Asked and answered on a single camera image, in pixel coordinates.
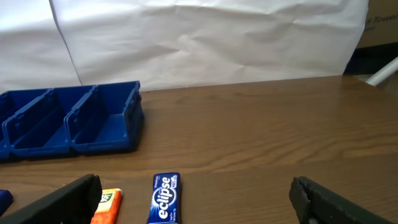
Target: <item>orange package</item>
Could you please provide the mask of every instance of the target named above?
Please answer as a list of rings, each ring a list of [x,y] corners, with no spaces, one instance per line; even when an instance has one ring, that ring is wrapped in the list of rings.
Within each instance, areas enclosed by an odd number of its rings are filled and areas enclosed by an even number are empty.
[[[118,219],[122,197],[122,190],[120,189],[103,190],[101,201],[91,220],[91,224],[115,224],[116,219]]]

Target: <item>table surface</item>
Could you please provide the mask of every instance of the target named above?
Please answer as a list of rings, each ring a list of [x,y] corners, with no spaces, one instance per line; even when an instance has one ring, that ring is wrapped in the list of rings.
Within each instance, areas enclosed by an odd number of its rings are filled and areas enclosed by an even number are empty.
[[[145,223],[155,173],[180,172],[182,221],[298,223],[304,175],[398,222],[398,101],[350,77],[142,92],[137,151],[0,164],[6,214],[85,174],[120,188],[118,223]]]

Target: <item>white paper sheet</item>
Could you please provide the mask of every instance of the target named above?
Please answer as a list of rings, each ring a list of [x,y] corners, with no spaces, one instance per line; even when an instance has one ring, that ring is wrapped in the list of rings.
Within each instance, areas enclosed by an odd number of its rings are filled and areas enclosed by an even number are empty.
[[[46,0],[0,3],[0,93],[80,85]]]
[[[83,84],[142,89],[340,75],[363,0],[54,0]]]

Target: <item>blue bin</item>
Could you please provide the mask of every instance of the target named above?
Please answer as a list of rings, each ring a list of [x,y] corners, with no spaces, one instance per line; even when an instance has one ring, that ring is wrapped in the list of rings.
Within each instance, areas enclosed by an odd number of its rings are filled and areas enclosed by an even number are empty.
[[[40,96],[46,91],[41,90],[16,90],[7,91],[0,95],[0,124],[2,124],[8,117],[12,116],[17,110],[28,104],[34,98]],[[0,128],[0,158],[8,158],[9,149],[4,148],[6,141],[4,134]]]
[[[78,152],[132,148],[144,114],[139,82],[96,85],[65,118],[71,147]]]
[[[2,124],[6,148],[18,156],[70,152],[64,119],[92,86],[48,89]]]

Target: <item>white pole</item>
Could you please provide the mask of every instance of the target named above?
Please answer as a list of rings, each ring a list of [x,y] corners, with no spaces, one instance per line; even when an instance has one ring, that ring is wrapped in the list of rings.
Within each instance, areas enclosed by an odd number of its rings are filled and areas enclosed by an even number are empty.
[[[366,80],[366,83],[372,86],[376,86],[380,82],[383,82],[386,78],[388,78],[397,70],[398,70],[398,57],[396,57],[393,61],[384,66],[374,75],[372,75],[372,77],[368,78],[368,80]]]

